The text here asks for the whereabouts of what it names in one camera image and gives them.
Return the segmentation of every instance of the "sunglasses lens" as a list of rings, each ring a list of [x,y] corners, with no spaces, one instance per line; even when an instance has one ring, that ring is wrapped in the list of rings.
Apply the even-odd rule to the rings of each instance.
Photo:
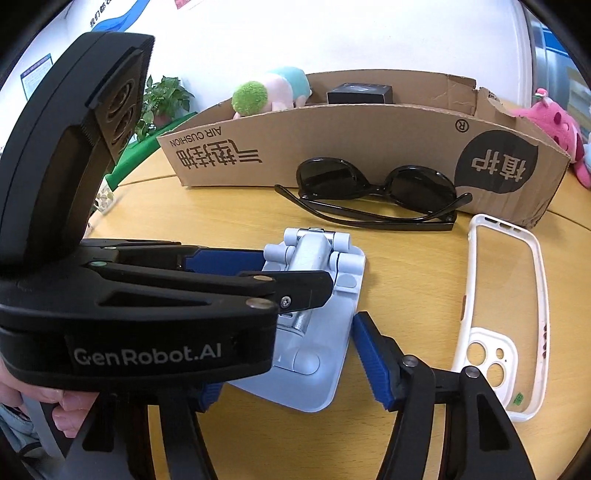
[[[421,213],[433,213],[456,199],[456,188],[442,173],[427,167],[394,170],[387,182],[388,194],[401,206]]]
[[[347,199],[367,188],[363,174],[338,158],[314,158],[297,170],[300,195],[318,199]]]

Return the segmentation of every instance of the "human hand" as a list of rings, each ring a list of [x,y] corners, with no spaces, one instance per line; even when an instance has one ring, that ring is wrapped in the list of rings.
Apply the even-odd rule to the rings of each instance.
[[[22,402],[23,395],[43,403],[59,403],[59,406],[55,407],[52,412],[53,421],[57,429],[68,438],[76,436],[98,396],[97,393],[64,391],[28,385],[14,378],[0,357],[0,403],[8,407],[19,408],[26,414],[27,409]]]

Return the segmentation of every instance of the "green leaves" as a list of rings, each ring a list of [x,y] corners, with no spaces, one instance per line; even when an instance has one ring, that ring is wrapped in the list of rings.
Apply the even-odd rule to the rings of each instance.
[[[153,124],[154,123],[154,112],[152,110],[148,110],[146,113],[144,113],[142,120],[144,122],[146,122],[147,124]]]
[[[191,98],[194,98],[193,94],[180,85],[178,77],[162,76],[159,82],[154,83],[150,75],[146,80],[141,117],[135,127],[138,141],[149,137],[156,130],[156,115],[167,115],[174,119],[180,109],[188,112]]]

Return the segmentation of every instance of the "registered trademark symbol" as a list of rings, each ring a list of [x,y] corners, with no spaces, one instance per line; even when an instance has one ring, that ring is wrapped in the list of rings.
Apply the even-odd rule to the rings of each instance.
[[[456,121],[456,130],[459,131],[460,133],[467,132],[469,128],[470,128],[470,125],[468,125],[467,120],[460,118],[458,121]]]

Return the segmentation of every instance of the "plush toy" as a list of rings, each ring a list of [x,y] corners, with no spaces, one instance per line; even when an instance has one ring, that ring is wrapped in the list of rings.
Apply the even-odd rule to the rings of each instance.
[[[296,67],[281,67],[240,85],[232,95],[234,118],[304,106],[312,95],[308,78]]]
[[[530,119],[553,138],[558,146],[568,153],[571,163],[580,161],[584,156],[584,150],[579,124],[558,103],[548,97],[548,92],[543,88],[538,89],[535,96],[540,101],[534,106],[514,110],[513,113]]]
[[[589,107],[589,115],[591,115],[591,106]],[[583,158],[573,165],[574,174],[583,187],[591,189],[591,135],[589,135],[589,143],[583,148],[585,151]]]

